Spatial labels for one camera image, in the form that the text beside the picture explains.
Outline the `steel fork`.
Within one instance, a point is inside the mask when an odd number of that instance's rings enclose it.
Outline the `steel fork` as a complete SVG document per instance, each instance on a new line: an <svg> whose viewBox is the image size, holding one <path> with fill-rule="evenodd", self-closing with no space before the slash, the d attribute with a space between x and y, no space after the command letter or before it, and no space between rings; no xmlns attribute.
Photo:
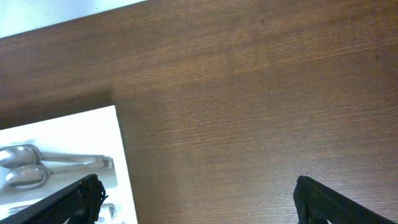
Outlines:
<svg viewBox="0 0 398 224"><path fill-rule="evenodd" d="M29 206L30 205L23 205L23 206L10 208L8 210L7 215L11 216ZM116 208L115 208L114 204L113 203L105 203L101 206L101 210L99 211L99 218L96 221L96 223L106 223L108 221L114 220L115 218L116 218Z"/></svg>

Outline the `large steel spoon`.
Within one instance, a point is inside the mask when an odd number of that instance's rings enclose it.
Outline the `large steel spoon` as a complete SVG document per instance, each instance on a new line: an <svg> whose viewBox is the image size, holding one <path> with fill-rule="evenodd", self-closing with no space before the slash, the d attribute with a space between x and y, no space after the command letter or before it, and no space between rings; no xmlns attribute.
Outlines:
<svg viewBox="0 0 398 224"><path fill-rule="evenodd" d="M42 161L72 164L89 164L105 160L104 155L64 154L63 156L43 156L32 144L6 146L1 148L1 167L16 169L18 167L40 164Z"/></svg>
<svg viewBox="0 0 398 224"><path fill-rule="evenodd" d="M43 186L51 175L69 174L76 172L112 169L111 159L104 159L89 164L75 164L71 166L48 169L38 164L30 164L14 169L6 176L6 184L15 189L36 189Z"/></svg>

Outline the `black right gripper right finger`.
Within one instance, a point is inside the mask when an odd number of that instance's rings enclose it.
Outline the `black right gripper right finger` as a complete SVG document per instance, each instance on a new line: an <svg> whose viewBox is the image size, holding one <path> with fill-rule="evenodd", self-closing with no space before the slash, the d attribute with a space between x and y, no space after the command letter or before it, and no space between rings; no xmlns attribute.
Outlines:
<svg viewBox="0 0 398 224"><path fill-rule="evenodd" d="M308 176L299 176L293 198L299 224L395 224Z"/></svg>

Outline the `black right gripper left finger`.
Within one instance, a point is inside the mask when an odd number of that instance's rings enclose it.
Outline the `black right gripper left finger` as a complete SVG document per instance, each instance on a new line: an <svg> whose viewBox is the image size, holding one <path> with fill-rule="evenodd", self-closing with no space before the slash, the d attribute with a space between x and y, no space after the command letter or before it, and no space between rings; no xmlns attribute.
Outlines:
<svg viewBox="0 0 398 224"><path fill-rule="evenodd" d="M1 220L1 224L91 224L108 196L96 174L66 186Z"/></svg>

